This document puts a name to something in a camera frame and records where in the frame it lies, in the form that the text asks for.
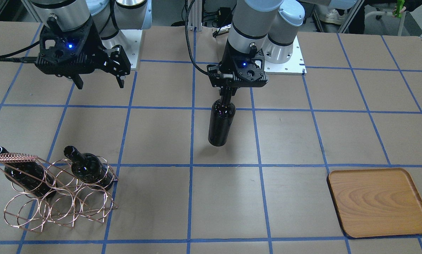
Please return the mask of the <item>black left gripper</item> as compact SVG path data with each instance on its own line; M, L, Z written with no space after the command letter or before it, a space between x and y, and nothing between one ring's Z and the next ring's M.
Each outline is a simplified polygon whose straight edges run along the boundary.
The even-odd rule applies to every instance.
M265 56L256 45L249 47L249 53L242 53L226 43L222 60L217 65L208 65L209 79L213 87L220 87L219 103L229 105L238 88L261 88L268 83L264 71Z

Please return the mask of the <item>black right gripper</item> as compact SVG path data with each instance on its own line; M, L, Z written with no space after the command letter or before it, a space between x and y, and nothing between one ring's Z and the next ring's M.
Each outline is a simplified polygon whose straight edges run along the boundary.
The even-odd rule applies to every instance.
M78 89L84 84L80 74L101 69L114 75L119 88L124 88L131 64L123 47L104 47L92 17L70 31L62 31L59 20L49 16L43 26L35 66L45 74L70 78Z

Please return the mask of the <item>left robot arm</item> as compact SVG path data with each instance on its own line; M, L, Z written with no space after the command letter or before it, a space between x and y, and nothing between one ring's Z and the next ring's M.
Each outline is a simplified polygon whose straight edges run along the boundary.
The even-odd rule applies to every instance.
M304 17L297 0L239 0L222 60L207 66L211 85L220 89L220 99L213 106L232 107L237 89L265 86L266 62L289 60Z

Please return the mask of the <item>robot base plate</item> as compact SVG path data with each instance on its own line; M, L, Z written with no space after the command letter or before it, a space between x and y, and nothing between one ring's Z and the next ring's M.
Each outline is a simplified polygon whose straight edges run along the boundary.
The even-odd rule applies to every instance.
M137 70L139 65L140 50L142 45L143 30L119 30L111 38L102 40L106 48L121 45L131 64L131 70Z
M292 44L280 46L268 37L263 45L265 55L264 70L268 74L305 75L307 70L303 60L298 37Z

